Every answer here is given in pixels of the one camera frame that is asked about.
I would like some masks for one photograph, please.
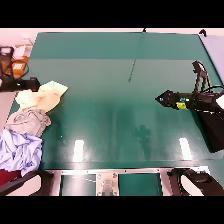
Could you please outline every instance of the gray surface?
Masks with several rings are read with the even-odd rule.
[[[201,41],[204,44],[220,79],[224,83],[224,37],[222,36],[207,36],[200,35]]]
[[[0,133],[3,131],[16,92],[0,93]]]

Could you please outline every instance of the metal frame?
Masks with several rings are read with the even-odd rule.
[[[52,188],[51,188],[51,196],[59,196],[60,193],[60,186],[61,186],[61,176],[63,175],[88,175],[88,174],[102,174],[102,176],[106,176],[107,174],[138,174],[138,173],[159,173],[162,192],[163,196],[171,196],[172,189],[170,186],[169,178],[167,172],[172,170],[172,168],[142,168],[142,169],[93,169],[93,170],[46,170],[49,173],[54,174],[54,178],[52,181]],[[197,167],[176,167],[176,168],[191,168],[196,172],[205,171],[206,173],[210,174],[208,166],[197,166]],[[117,189],[118,181],[115,183],[116,192],[119,195],[119,186]]]

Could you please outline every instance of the crumpled fabric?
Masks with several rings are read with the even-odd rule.
[[[28,134],[40,138],[49,125],[51,125],[51,120],[44,110],[22,109],[9,116],[5,129],[21,135]]]
[[[20,105],[20,109],[42,109],[47,113],[57,106],[61,96],[67,91],[68,87],[51,81],[40,86],[38,92],[23,90],[15,98]]]
[[[4,129],[0,135],[0,169],[21,170],[21,175],[37,170],[42,156],[42,139]]]

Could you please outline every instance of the yellow cloth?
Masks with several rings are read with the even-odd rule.
[[[38,92],[23,90],[18,93],[15,99],[20,105],[20,109],[42,109],[46,113],[60,102],[61,96],[67,89],[67,86],[51,81],[40,86]]]

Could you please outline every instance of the lavender cloth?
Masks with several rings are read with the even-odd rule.
[[[42,156],[42,139],[4,129],[0,135],[0,169],[21,170],[21,175],[37,170]]]
[[[23,109],[11,114],[5,128],[18,134],[41,137],[46,126],[51,125],[50,118],[40,109]]]

